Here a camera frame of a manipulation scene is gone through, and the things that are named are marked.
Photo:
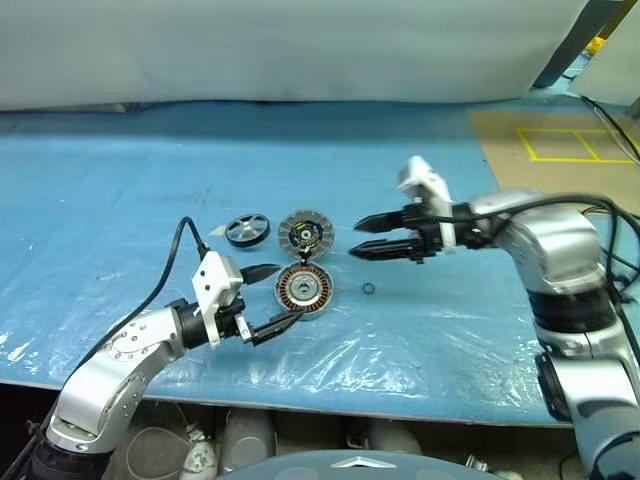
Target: white backdrop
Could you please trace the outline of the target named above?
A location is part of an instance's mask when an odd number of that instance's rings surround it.
[[[7,0],[0,109],[526,92],[586,0]]]

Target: cardboard sheet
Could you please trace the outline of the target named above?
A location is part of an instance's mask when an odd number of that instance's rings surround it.
[[[640,167],[594,115],[472,110],[468,116],[501,188],[594,192],[640,211]],[[637,146],[640,127],[617,120]]]

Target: blue mat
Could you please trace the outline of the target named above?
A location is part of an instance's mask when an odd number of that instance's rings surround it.
[[[153,381],[150,396],[554,423],[536,381],[528,301],[505,253],[460,249],[422,266],[346,253],[371,238],[352,231],[356,220],[406,203],[396,173],[411,155],[439,171],[456,201],[497,189],[466,108],[217,102],[133,115],[0,116],[0,379],[59,387],[153,287],[182,216],[240,265],[286,265],[293,258],[274,234],[250,250],[207,234],[250,212],[275,229],[311,208],[336,230],[318,261],[336,287],[329,311],[256,348],[236,338],[188,352]],[[635,245],[625,245],[634,258]],[[185,237],[154,305],[193,299],[197,265]],[[365,282],[374,295],[363,294]],[[254,324],[280,311],[273,279],[244,296]]]

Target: black cable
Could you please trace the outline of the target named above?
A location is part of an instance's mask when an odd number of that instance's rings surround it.
[[[78,364],[73,369],[69,377],[71,377],[71,375],[73,375],[82,365],[84,365],[87,362],[87,360],[93,357],[93,355],[95,355],[95,353],[98,350],[100,350],[103,344],[109,338],[111,338],[118,330],[124,327],[127,323],[129,323],[135,317],[140,315],[140,313],[142,313],[142,311],[145,308],[147,308],[147,306],[149,306],[149,304],[153,300],[155,300],[158,294],[162,291],[165,284],[167,283],[167,279],[169,278],[171,269],[173,268],[173,262],[175,261],[176,255],[178,253],[178,247],[180,246],[180,239],[182,238],[182,232],[184,231],[185,225],[188,225],[189,229],[191,230],[193,239],[196,242],[196,247],[198,249],[198,254],[200,256],[200,259],[202,260],[202,258],[204,258],[204,255],[209,250],[209,247],[207,247],[207,245],[202,241],[202,238],[200,237],[200,234],[198,233],[198,229],[193,223],[193,220],[189,217],[183,217],[180,220],[180,222],[178,222],[178,226],[176,227],[176,232],[173,235],[173,241],[171,242],[171,247],[169,248],[169,254],[167,255],[167,260],[164,265],[164,269],[162,270],[162,274],[160,275],[160,279],[158,280],[158,283],[156,284],[156,286],[153,288],[153,290],[151,290],[151,293],[147,296],[147,298],[145,298],[142,301],[140,305],[138,305],[131,313],[129,313],[126,317],[124,317],[122,320],[116,323],[113,327],[111,327],[109,331],[107,331],[107,333],[105,333],[100,338],[100,340],[98,340],[95,343],[95,345],[89,350],[89,352],[87,352],[87,354],[84,357],[82,357],[82,360],[78,362]],[[19,469],[23,467],[25,460],[27,460],[27,458],[31,455],[31,451],[36,447],[36,444],[40,440],[41,435],[44,433],[44,430],[49,425],[49,421],[53,415],[53,412],[55,411],[57,404],[58,402],[56,400],[53,406],[51,407],[51,409],[49,410],[49,412],[47,413],[47,416],[45,417],[44,421],[42,422],[40,426],[41,433],[40,434],[36,433],[29,439],[27,444],[20,451],[16,459],[10,465],[9,469],[2,475],[0,480],[9,480],[10,478],[12,478],[11,475],[15,474],[16,472],[19,471]]]
[[[588,215],[590,213],[608,213],[606,210],[601,209],[599,207],[589,207],[586,210],[583,210],[582,215]],[[639,220],[640,216],[635,214],[635,213],[630,213],[627,212],[628,215],[630,215],[634,220]],[[606,248],[603,248],[602,251],[605,253],[605,255],[610,255],[611,258],[615,259],[616,261],[618,261],[619,263],[631,268],[632,270],[635,271],[635,274],[633,275],[633,277],[631,278],[631,280],[629,281],[629,283],[627,285],[624,286],[624,288],[621,290],[622,292],[624,292],[631,284],[635,283],[638,278],[640,277],[640,265],[634,265],[633,263],[631,263],[629,260],[624,259],[619,257],[618,255],[616,255],[613,252],[610,252],[610,250],[607,250]]]
[[[541,198],[540,200],[533,200],[531,202],[523,203],[513,207],[506,207],[500,210],[496,210],[490,213],[485,213],[480,215],[466,215],[466,216],[458,216],[458,217],[425,215],[425,218],[427,220],[431,220],[433,222],[438,222],[438,223],[473,223],[479,220],[495,218],[496,216],[499,216],[499,215],[508,215],[510,218],[513,215],[522,213],[532,208],[543,207],[547,205],[556,205],[556,204],[562,204],[562,203],[569,203],[569,204],[578,203],[578,204],[592,205],[592,206],[600,207],[607,210],[611,218],[609,244],[607,247],[607,249],[610,252],[615,252],[615,242],[617,239],[617,232],[618,232],[618,216],[621,216],[629,224],[631,229],[636,234],[636,237],[638,238],[638,242],[640,243],[640,225],[636,222],[636,220],[628,212],[618,207],[610,198],[598,196],[598,195],[584,195],[584,194],[554,195],[554,196]],[[501,233],[502,230],[508,225],[509,218],[504,219],[504,221],[500,225],[498,225],[498,227],[494,232],[494,236]],[[607,262],[606,262],[606,272],[607,272],[607,280],[610,285],[613,284],[612,265],[613,265],[613,258],[611,256],[608,256]]]
[[[171,247],[169,248],[169,254],[167,255],[167,261],[164,264],[164,269],[162,270],[162,274],[160,275],[160,279],[151,293],[145,298],[140,305],[138,305],[129,315],[124,317],[118,323],[116,323],[113,327],[111,327],[107,333],[105,333],[100,340],[96,342],[96,344],[87,352],[87,354],[82,357],[82,360],[78,362],[78,365],[73,369],[71,375],[73,375],[84,363],[87,362],[91,357],[93,357],[98,350],[102,347],[102,345],[109,340],[122,327],[124,327],[127,323],[133,320],[135,317],[140,315],[142,311],[149,306],[153,300],[158,296],[160,291],[164,288],[164,285],[167,283],[167,279],[169,278],[169,274],[171,273],[171,269],[173,268],[173,262],[176,259],[176,254],[178,253],[178,247],[180,246],[180,239],[182,238],[182,232],[184,230],[185,225],[189,225],[191,229],[191,233],[193,234],[193,239],[196,242],[196,247],[198,248],[198,253],[200,255],[200,259],[204,257],[204,254],[208,250],[206,244],[202,241],[200,234],[198,233],[198,229],[196,228],[193,220],[189,217],[183,217],[178,226],[176,227],[176,233],[173,235],[173,241],[171,242]]]
[[[498,234],[504,230],[504,228],[509,224],[510,218],[518,213],[522,213],[526,210],[530,210],[532,208],[543,207],[547,205],[556,205],[556,204],[584,204],[591,205],[593,207],[598,207],[604,209],[610,216],[611,227],[609,230],[609,243],[608,243],[608,252],[615,252],[616,245],[616,237],[618,233],[618,216],[622,217],[624,221],[631,227],[633,232],[636,234],[636,238],[638,243],[640,244],[640,224],[637,222],[636,218],[629,212],[623,210],[618,205],[616,205],[613,200],[607,197],[602,197],[598,195],[584,195],[584,194],[566,194],[566,195],[555,195],[542,198],[540,200],[534,200],[531,202],[523,203],[520,205],[516,205],[514,207],[505,207],[500,210],[496,210],[490,213],[485,214],[477,214],[477,215],[466,215],[466,216],[457,216],[457,217],[445,217],[438,215],[425,215],[425,219],[430,220],[434,223],[475,223],[479,220],[486,220],[490,218],[495,218],[499,215],[508,215],[506,219],[504,219],[494,230],[493,238],[495,238]],[[625,334],[628,338],[629,345],[631,347],[631,351],[633,352],[636,359],[640,362],[640,345],[638,345],[638,340],[635,336],[635,332],[631,327],[629,320],[624,314],[624,310],[622,309],[622,298],[620,293],[624,292],[627,288],[629,288],[633,283],[635,283],[640,277],[640,270],[636,271],[633,278],[629,282],[629,284],[625,285],[624,288],[618,290],[615,285],[615,277],[613,275],[613,256],[607,255],[606,262],[606,280],[607,287],[609,290],[609,295],[611,297],[611,301],[616,310],[616,313],[620,317],[620,321],[622,322],[622,326],[624,328]]]
[[[624,129],[620,126],[620,124],[613,119],[613,117],[609,114],[609,112],[607,112],[604,109],[604,107],[601,106],[598,102],[591,100],[589,97],[581,96],[580,98],[582,99],[583,102],[585,102],[590,107],[593,107],[599,110],[607,118],[607,120],[609,120],[611,125],[613,125],[613,128],[615,128],[618,131],[618,133],[620,134],[624,142],[631,148],[631,151],[635,155],[636,159],[640,161],[640,152],[636,148],[636,145],[633,143],[633,140],[629,138],[629,135],[627,135],[627,132],[625,132]]]
[[[572,450],[564,457],[562,457],[562,460],[560,460],[560,462],[558,462],[558,478],[560,478],[560,480],[564,480],[564,464],[567,463],[576,453],[578,453],[577,449]]]

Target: metal disc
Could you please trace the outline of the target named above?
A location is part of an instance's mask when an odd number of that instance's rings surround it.
[[[314,210],[298,210],[285,218],[278,229],[278,243],[291,255],[319,257],[333,245],[334,231],[327,217]]]
[[[294,263],[280,272],[275,290],[278,303],[287,310],[320,313],[331,300],[333,281],[314,263]]]
[[[245,248],[263,241],[270,231],[269,219],[259,213],[252,213],[232,220],[224,234],[231,245]]]

